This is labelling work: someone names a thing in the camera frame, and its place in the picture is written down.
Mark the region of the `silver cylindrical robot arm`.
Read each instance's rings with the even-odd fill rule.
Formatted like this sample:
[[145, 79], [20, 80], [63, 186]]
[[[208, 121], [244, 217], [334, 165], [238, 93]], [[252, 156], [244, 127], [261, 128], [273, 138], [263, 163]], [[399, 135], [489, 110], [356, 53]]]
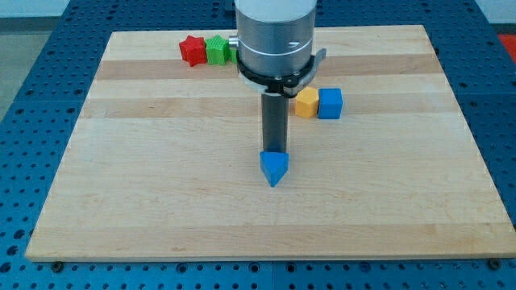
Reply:
[[316, 0], [236, 0], [239, 62], [266, 77], [283, 77], [309, 62]]

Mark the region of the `green block behind arm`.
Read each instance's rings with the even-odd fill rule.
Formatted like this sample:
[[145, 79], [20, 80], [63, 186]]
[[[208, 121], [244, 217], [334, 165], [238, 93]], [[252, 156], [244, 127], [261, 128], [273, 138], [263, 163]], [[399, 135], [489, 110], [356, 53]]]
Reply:
[[230, 59], [233, 64], [238, 64], [238, 50], [236, 48], [230, 48]]

